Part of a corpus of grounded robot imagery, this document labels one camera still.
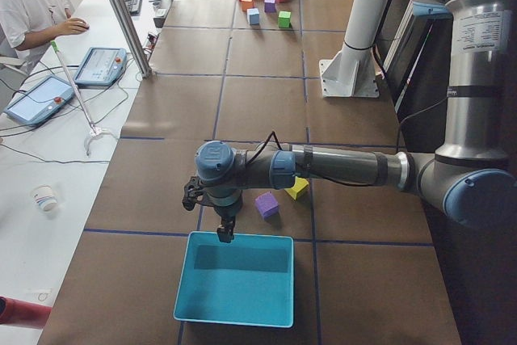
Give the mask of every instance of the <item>person's hand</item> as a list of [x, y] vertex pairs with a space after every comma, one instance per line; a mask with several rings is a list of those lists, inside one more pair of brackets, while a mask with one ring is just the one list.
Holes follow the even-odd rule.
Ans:
[[80, 18], [69, 18], [65, 22], [61, 22], [56, 25], [60, 36], [72, 36], [76, 34], [82, 34], [90, 28], [85, 20]]

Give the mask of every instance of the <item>tablet device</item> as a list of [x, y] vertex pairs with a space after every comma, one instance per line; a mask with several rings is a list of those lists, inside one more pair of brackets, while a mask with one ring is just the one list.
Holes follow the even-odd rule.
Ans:
[[123, 48], [90, 48], [74, 81], [82, 88], [108, 88], [124, 72], [128, 55]]
[[68, 82], [54, 75], [47, 76], [23, 96], [10, 103], [4, 112], [23, 125], [38, 125], [59, 111], [74, 96]]

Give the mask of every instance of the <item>white cup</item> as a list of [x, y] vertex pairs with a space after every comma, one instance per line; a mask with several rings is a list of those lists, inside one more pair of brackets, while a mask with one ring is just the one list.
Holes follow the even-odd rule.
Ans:
[[49, 212], [57, 206], [57, 199], [52, 188], [48, 185], [38, 186], [31, 191], [31, 197], [44, 212]]

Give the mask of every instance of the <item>white t-shirt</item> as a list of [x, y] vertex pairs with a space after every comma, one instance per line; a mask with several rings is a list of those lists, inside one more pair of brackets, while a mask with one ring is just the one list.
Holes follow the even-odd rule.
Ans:
[[[71, 9], [68, 0], [0, 0], [0, 25], [12, 48], [25, 40], [25, 33], [40, 32], [66, 20], [65, 8]], [[27, 62], [31, 71], [47, 51], [49, 44], [17, 51], [18, 58]]]

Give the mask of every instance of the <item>printed label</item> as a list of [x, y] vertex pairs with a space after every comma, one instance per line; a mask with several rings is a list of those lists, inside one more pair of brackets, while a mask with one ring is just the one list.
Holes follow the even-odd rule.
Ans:
[[506, 50], [511, 11], [470, 15], [454, 21], [451, 54]]

